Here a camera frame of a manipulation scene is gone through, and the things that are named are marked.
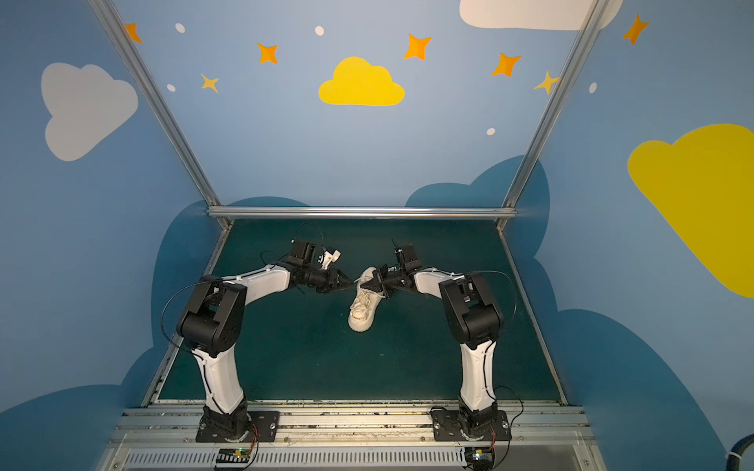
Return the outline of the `right green circuit board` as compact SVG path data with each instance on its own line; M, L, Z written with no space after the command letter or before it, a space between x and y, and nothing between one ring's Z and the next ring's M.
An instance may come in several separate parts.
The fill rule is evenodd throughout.
M465 465L463 469L469 471L490 471L496 462L495 451L493 449L483 449L482 447L466 447L463 451Z

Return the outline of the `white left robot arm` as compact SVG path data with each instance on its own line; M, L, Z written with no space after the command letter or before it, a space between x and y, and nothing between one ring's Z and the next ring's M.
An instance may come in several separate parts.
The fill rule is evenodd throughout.
M178 321L176 332L198 364L205 390L198 443L244 443L253 439L247 397L239 381L235 347L245 308L253 302L297 286L318 294L345 290L353 280L335 263L341 252L294 239L282 260L241 275L202 277Z

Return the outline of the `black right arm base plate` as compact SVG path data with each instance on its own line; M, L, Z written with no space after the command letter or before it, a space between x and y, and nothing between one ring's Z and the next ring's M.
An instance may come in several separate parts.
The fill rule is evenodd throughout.
M504 411L469 412L434 407L429 411L436 442L508 441L512 431Z

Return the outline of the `white knit sneaker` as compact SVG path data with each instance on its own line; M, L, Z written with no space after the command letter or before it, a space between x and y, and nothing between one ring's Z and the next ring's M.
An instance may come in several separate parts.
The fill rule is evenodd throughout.
M384 298L384 292L375 292L363 285L374 278L375 267L368 267L357 280L357 293L350 307L348 323L352 330L363 333L371 328L377 306Z

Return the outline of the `aluminium frame post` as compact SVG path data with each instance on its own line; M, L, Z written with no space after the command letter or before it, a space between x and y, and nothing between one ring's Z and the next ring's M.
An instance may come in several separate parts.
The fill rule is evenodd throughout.
M523 194L526 184L528 183L534 168L546 147L547 141L555 128L555 125L567 103L569 94L577 81L577 78L588 58L588 55L602 29L601 24L606 17L610 1L598 0L593 1L590 9L587 11L585 21L579 30L573 47L567 55L567 60L561 78L555 84L555 90L550 93L550 98L546 104L542 118L536 128L532 141L522 158L520 166L512 183L507 191L506 198L502 208L506 210L504 216L499 217L496 221L496 229L500 235L503 234L506 223L516 217L516 206L518 200Z
M190 178L198 189L209 208L220 206L221 201L201 168L198 157L194 154L190 143L181 130L176 118L169 109L166 99L163 97L157 82L149 71L137 43L131 39L126 25L113 1L90 0L90 7L94 11L100 25L106 31L111 42L128 68L135 83L139 86L147 104L154 113L158 123L165 131L172 147L177 152Z

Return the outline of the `rear horizontal aluminium frame bar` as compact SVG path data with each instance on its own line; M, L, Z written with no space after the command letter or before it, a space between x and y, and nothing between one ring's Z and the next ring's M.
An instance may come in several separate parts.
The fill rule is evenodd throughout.
M230 219L512 219L514 208L210 206L210 217Z

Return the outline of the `right side aluminium table rail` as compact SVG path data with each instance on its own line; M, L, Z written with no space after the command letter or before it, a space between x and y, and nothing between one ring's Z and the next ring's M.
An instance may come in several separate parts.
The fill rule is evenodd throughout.
M546 342L545 342L545 340L543 338L543 335L542 335L540 326L538 324L536 315L535 315L535 313L533 311L532 305L531 305L530 300L528 298L528 295L526 293L525 286L524 286L524 284L522 282L522 277L520 276L520 272L518 272L518 267L516 267L516 262L514 262L514 257L512 256L512 251L510 249L510 245L509 245L509 243L508 243L508 241L506 239L506 236L505 236L506 223L507 222L503 221L503 220L500 220L500 221L496 222L496 229L497 229L497 232L499 234L501 243L502 243L502 245L504 247L504 251L506 253L506 257L507 257L507 259L509 261L509 264L510 264L510 267L512 269L512 274L514 275L514 279L516 280L516 288L518 289L518 293L522 297L522 303L523 303L526 315L527 315L527 317L529 319L530 324L532 325L532 329L534 329L534 333L535 333L537 341L538 341L539 349L542 352L542 355L543 355L543 357L544 357L544 359L545 359L545 361L547 363L547 366L548 366L548 369L549 369L549 372L550 372L550 377L552 378L552 380L553 380L553 382L554 382L554 384L555 384L555 386L557 388L557 391L558 391L558 394L559 394L558 404L561 405L561 406L565 406L565 405L568 405L569 402L567 401L567 397L566 397L566 394L564 392L564 389L563 389L562 383L560 381L560 378L558 376L557 369L556 369L556 367L555 367L555 365L553 363L553 359L551 357L550 351L549 351L549 349L548 349L548 347L546 345Z

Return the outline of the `green circuit board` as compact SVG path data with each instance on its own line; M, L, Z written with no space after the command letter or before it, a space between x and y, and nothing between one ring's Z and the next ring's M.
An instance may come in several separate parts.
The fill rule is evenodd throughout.
M214 470L245 470L251 464L251 449L234 447L219 449L214 457Z
M483 449L482 447L466 447L463 451L465 465L463 469L469 471L490 471L496 462L495 451L493 449Z

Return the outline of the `front aluminium rail platform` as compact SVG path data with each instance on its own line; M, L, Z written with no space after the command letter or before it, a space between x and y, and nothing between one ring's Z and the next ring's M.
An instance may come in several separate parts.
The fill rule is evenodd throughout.
M463 451L495 451L496 470L604 470L586 413L557 402L500 402L508 441L436 442L429 411L453 402L254 402L279 411L272 443L197 443L198 402L158 402L123 412L100 470L214 470L219 449L248 447L245 470L465 470Z

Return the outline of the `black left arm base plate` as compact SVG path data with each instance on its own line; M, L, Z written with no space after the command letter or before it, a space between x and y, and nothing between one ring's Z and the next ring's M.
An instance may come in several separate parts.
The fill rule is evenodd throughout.
M279 411L241 410L221 414L206 408L200 418L197 443L272 443L280 420Z

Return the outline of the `left rear aluminium frame post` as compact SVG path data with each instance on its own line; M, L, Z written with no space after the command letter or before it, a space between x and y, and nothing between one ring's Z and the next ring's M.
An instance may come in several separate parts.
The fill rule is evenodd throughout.
M126 25L113 1L90 0L90 7L94 11L100 25L106 31L111 42L128 68L135 83L139 86L147 104L154 113L158 123L165 131L172 147L177 152L190 178L198 189L209 208L220 206L221 201L201 168L198 157L194 154L190 143L181 130L176 118L169 109L166 99L163 97L157 82L149 71L137 43L131 39Z

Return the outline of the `right rear aluminium frame post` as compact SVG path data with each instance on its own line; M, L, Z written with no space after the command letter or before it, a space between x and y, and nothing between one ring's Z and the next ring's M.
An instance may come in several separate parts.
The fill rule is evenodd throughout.
M555 90L550 93L550 98L546 104L542 118L536 128L532 141L522 158L520 166L512 183L507 191L506 198L502 208L506 210L504 216L499 217L496 221L496 229L500 235L503 234L506 223L516 217L516 206L518 200L523 194L526 184L528 183L534 168L546 147L547 141L555 128L555 125L567 103L569 94L577 81L577 78L588 58L588 55L602 29L601 24L606 17L610 1L598 0L593 1L590 9L587 11L585 21L579 30L573 47L567 55L567 60L561 78L555 84Z

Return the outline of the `left green circuit board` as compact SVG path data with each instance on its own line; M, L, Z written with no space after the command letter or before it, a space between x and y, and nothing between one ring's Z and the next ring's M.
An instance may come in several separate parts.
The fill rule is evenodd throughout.
M251 464L251 449L234 447L219 449L214 457L214 470L245 470Z

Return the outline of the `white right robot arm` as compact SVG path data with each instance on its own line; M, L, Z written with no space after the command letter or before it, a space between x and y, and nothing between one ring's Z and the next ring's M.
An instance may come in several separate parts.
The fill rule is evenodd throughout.
M414 247L395 249L398 264L369 267L357 280L349 325L368 330L381 300L397 290L427 294L443 301L446 320L461 349L463 380L459 390L459 425L470 438L494 427L498 402L493 388L493 363L504 316L484 275L423 268Z

